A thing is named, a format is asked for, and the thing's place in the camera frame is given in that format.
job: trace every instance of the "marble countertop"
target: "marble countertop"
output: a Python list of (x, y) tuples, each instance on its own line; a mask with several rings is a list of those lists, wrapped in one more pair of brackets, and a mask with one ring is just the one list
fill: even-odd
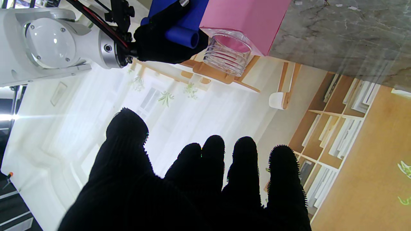
[(270, 56), (411, 91), (410, 0), (293, 0)]

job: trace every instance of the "clear plastic jar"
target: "clear plastic jar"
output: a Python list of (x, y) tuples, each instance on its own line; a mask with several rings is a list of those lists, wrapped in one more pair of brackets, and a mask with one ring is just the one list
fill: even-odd
[(212, 30), (204, 63), (230, 75), (242, 76), (251, 54), (250, 41), (241, 32)]

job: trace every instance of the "pink box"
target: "pink box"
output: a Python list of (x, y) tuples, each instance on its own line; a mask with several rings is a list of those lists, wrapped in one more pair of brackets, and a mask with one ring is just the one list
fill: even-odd
[(209, 0), (200, 28), (241, 32), (253, 55), (268, 55), (291, 0)]

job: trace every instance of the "light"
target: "light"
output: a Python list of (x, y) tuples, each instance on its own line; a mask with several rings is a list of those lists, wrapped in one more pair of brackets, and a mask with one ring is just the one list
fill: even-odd
[(10, 114), (0, 114), (0, 121), (10, 121), (10, 120), (18, 120), (20, 118), (20, 116), (14, 114), (14, 115), (10, 115)]

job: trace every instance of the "white wall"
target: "white wall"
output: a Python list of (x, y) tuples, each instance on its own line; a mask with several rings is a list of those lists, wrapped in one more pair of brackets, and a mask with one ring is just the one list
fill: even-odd
[(270, 152), (278, 144), (288, 145), (326, 73), (309, 66), (301, 67), (288, 109), (276, 112), (257, 143), (262, 203), (266, 203), (268, 197), (264, 187), (270, 179), (270, 174), (265, 170)]

